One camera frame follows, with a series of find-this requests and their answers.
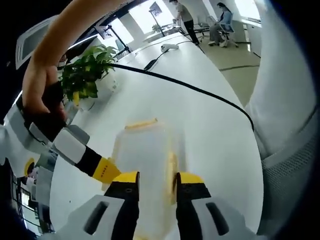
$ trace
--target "green leaves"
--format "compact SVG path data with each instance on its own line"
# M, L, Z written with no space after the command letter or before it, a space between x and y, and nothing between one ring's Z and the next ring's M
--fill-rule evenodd
M101 79L104 72L108 74L108 63L114 63L113 56L116 54L112 46L92 46L86 50L82 57L73 64L68 64L63 68L61 85L64 94L72 101L73 93L79 92L79 98L97 98L98 89L96 80Z

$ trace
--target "floor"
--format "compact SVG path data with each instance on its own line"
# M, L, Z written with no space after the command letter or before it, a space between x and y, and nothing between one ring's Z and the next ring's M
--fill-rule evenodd
M205 38L200 44L207 57L218 67L245 106L253 93L258 75L260 58L250 52L250 45L241 43L239 48L208 46Z

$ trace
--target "office chair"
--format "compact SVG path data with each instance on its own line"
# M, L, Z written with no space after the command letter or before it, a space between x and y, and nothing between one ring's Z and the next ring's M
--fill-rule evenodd
M206 22L201 22L200 17L198 16L198 25L201 27L201 29L199 29L199 33L202 33L202 36L198 37L198 39L201 43L203 39L210 37L209 35L205 35L204 32L209 31L216 22L213 16L207 16L205 20Z
M225 23L219 23L221 30L219 30L218 32L221 34L222 39L225 41L225 48L228 46L228 44L233 44L235 45L236 48L239 47L238 44L236 44L236 42L230 38L230 34L234 34L235 30L232 27L232 19L234 18L234 14L232 13L231 15L231 21L230 24L225 24Z
M262 160L264 197L259 235L274 236L303 196L316 158L318 114L314 112L284 148Z

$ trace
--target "plastic container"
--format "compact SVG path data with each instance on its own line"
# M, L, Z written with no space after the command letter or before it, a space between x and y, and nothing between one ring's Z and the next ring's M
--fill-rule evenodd
M112 158L119 170L140 172L135 239L164 239L175 222L173 181L179 156L172 133L155 118L128 125L116 137Z

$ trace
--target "human hand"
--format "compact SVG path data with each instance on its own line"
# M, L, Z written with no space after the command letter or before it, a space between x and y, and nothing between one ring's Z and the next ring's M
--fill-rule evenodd
M48 108L43 102L45 89L58 82L56 66L35 63L33 57L25 71L22 83L22 103L24 111L31 115L53 113L64 121L67 118L62 102Z

